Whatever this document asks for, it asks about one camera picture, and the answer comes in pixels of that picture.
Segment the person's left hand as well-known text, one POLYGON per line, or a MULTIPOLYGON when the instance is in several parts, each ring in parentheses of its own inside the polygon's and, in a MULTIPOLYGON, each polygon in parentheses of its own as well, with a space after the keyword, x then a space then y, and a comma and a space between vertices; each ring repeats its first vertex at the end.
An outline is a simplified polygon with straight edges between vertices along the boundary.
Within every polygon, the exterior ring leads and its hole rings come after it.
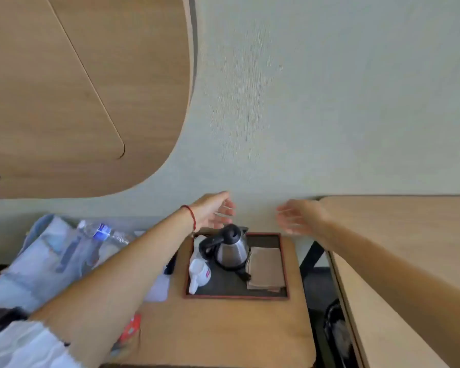
POLYGON ((181 208, 187 210, 191 216, 192 229, 194 233, 203 228, 219 229, 214 228, 214 212, 217 208, 217 194, 218 193, 207 193, 194 203, 181 206, 181 208))

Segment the person's right hand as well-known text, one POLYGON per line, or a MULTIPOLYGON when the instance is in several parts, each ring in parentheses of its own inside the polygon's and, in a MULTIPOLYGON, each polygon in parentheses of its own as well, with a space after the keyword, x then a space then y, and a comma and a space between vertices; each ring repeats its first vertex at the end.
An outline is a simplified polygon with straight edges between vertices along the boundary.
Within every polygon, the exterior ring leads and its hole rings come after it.
POLYGON ((327 231, 329 216, 319 201, 310 199, 289 199, 288 201, 299 201, 300 210, 304 218, 303 235, 311 236, 314 239, 322 239, 327 231))

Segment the person's right forearm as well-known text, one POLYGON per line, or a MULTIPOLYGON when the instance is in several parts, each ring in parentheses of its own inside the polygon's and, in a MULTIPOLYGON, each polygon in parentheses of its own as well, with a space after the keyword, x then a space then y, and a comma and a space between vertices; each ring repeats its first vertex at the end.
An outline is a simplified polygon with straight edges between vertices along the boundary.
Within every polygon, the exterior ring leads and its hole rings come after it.
POLYGON ((460 289, 328 217, 317 238, 342 257, 440 356, 460 368, 460 289))

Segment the person's left forearm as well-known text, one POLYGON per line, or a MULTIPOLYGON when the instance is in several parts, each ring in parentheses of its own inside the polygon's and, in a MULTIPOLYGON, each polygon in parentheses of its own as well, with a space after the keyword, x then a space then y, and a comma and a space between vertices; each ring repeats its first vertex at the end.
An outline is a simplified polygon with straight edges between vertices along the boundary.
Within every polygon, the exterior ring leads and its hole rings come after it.
POLYGON ((77 362, 98 368, 192 232, 189 212, 179 208, 34 312, 29 321, 43 323, 68 343, 77 362))

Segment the black table leg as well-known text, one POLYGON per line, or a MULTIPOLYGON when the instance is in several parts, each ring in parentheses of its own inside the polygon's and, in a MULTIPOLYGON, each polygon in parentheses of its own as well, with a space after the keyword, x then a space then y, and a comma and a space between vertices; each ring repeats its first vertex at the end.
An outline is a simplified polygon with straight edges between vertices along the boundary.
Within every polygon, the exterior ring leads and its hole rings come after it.
POLYGON ((313 241, 311 247, 307 251, 304 259, 302 260, 299 269, 302 280, 313 272, 314 267, 319 262, 320 258, 324 255, 324 248, 317 241, 313 241))

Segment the stack of brown paper packets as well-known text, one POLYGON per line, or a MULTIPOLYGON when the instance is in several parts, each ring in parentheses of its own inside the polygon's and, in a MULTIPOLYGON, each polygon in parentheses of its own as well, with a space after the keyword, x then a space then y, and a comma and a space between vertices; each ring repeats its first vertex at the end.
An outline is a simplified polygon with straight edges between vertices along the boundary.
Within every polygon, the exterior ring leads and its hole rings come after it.
POLYGON ((246 264, 248 290, 279 292, 286 287, 280 248, 251 247, 246 264))

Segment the dark tray with red rim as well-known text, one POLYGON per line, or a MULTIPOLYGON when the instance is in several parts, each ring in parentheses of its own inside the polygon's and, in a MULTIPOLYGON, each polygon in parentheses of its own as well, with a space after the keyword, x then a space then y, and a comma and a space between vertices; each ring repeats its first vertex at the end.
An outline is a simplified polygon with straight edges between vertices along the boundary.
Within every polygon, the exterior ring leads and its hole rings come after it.
POLYGON ((239 277, 239 272, 228 272, 219 267, 215 262, 209 263, 211 279, 206 286, 198 288, 195 295, 188 293, 190 277, 186 277, 186 298, 205 299, 259 299, 259 300, 285 300, 289 299, 288 277, 285 265, 285 253, 282 237, 278 233, 250 233, 247 236, 251 247, 280 248, 286 287, 279 292, 265 290, 248 290, 247 281, 239 277))

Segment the wooden desk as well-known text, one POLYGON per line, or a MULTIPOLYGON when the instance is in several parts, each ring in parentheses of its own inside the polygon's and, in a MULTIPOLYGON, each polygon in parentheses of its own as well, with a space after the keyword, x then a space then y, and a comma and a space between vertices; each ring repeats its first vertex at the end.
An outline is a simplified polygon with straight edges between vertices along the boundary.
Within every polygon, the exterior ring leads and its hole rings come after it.
MULTIPOLYGON (((321 202, 344 226, 460 288, 460 196, 336 196, 321 202)), ((360 368, 448 368, 343 258, 328 257, 360 368)))

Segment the wooden side table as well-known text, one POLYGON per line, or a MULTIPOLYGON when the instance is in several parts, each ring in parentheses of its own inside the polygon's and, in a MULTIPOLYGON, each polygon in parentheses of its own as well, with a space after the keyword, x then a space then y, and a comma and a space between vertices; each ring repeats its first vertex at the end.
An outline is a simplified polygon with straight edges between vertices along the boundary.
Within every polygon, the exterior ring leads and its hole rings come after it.
POLYGON ((205 299, 185 296, 193 244, 184 240, 167 300, 141 305, 139 341, 119 362, 101 367, 313 368, 317 354, 295 245, 286 236, 281 244, 288 300, 205 299))

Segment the clear plastic water bottle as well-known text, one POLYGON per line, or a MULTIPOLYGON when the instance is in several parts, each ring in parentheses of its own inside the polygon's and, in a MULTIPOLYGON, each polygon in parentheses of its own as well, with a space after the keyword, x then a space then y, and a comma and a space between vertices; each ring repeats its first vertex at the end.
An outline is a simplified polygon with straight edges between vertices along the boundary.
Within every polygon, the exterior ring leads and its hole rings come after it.
POLYGON ((135 240, 134 235, 116 230, 104 223, 81 220, 77 225, 77 230, 88 239, 100 243, 107 242, 117 247, 124 247, 135 240))

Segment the black waste bin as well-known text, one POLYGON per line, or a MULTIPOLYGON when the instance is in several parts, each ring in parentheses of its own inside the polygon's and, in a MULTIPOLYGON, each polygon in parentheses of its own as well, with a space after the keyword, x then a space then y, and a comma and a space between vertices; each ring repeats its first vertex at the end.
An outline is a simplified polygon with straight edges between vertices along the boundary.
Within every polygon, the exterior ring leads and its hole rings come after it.
POLYGON ((338 298, 325 310, 323 329, 336 368, 359 368, 338 298))

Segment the red snack packet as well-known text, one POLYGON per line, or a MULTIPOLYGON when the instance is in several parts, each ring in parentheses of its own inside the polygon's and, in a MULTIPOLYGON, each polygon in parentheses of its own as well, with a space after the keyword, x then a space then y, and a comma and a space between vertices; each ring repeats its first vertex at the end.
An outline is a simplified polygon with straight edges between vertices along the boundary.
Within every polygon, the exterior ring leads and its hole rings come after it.
POLYGON ((111 356, 127 353, 139 344, 141 315, 135 313, 111 348, 111 356))

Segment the wooden wall cabinet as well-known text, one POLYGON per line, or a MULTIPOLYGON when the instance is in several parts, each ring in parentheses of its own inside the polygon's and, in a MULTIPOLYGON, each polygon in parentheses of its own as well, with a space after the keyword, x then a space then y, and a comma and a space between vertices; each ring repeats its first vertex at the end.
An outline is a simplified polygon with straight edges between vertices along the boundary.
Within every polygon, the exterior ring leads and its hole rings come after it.
POLYGON ((0 199, 152 176, 182 130, 197 48, 195 0, 0 0, 0 199))

